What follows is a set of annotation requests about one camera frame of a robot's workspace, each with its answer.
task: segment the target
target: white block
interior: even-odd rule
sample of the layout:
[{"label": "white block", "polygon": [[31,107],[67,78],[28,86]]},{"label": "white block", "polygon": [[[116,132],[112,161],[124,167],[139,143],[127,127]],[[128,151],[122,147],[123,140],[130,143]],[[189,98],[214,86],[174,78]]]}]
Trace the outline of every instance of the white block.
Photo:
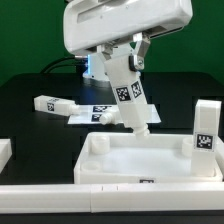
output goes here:
[{"label": "white block", "polygon": [[91,212],[124,212],[129,210],[129,184],[92,185]]},{"label": "white block", "polygon": [[72,114],[79,115],[79,105],[73,100],[59,99],[51,96],[38,96],[34,98],[35,110],[43,111],[51,114],[62,116],[70,116]]},{"label": "white block", "polygon": [[90,212],[90,185],[0,186],[0,213]]},{"label": "white block", "polygon": [[199,100],[195,108],[194,133],[218,135],[221,102]]},{"label": "white block", "polygon": [[216,142],[216,161],[222,173],[224,173],[224,145],[220,138]]},{"label": "white block", "polygon": [[194,150],[191,160],[191,173],[195,176],[214,177],[215,175],[215,153]]},{"label": "white block", "polygon": [[223,210],[223,187],[223,183],[131,185],[130,211]]},{"label": "white block", "polygon": [[10,139],[0,139],[0,173],[12,155]]},{"label": "white block", "polygon": [[147,105],[139,74],[129,69],[129,55],[105,62],[105,69],[126,128],[138,136],[149,134],[147,121],[152,114]]},{"label": "white block", "polygon": [[199,100],[195,109],[194,150],[191,172],[196,176],[215,175],[215,149],[218,139],[220,101]]}]

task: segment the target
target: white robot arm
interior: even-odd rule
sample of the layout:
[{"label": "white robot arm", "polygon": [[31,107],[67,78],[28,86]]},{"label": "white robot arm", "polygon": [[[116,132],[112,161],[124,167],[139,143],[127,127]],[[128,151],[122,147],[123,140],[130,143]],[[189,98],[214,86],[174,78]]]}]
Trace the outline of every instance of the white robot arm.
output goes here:
[{"label": "white robot arm", "polygon": [[[147,136],[150,118],[138,71],[150,39],[178,31],[192,18],[191,0],[74,0],[64,14],[64,40],[76,55],[104,56],[125,127]],[[136,42],[132,54],[111,58],[114,47]]]}]

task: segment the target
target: black tabletop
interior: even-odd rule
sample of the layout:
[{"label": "black tabletop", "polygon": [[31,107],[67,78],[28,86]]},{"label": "black tabletop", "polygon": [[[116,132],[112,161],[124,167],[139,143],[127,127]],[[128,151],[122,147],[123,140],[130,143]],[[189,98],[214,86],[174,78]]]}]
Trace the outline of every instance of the black tabletop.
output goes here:
[{"label": "black tabletop", "polygon": [[[224,86],[204,73],[142,75],[148,103],[156,105],[161,124],[152,133],[193,132],[198,99],[224,100]],[[77,104],[115,104],[111,89],[84,85],[76,74],[21,74],[0,87],[0,138],[10,138],[13,156],[0,174],[0,185],[74,183],[73,168],[90,132],[131,132],[123,125],[68,125],[68,117],[37,112],[39,95]],[[223,110],[219,135],[224,136]],[[110,214],[1,215],[0,223],[222,223],[224,211]]]}]

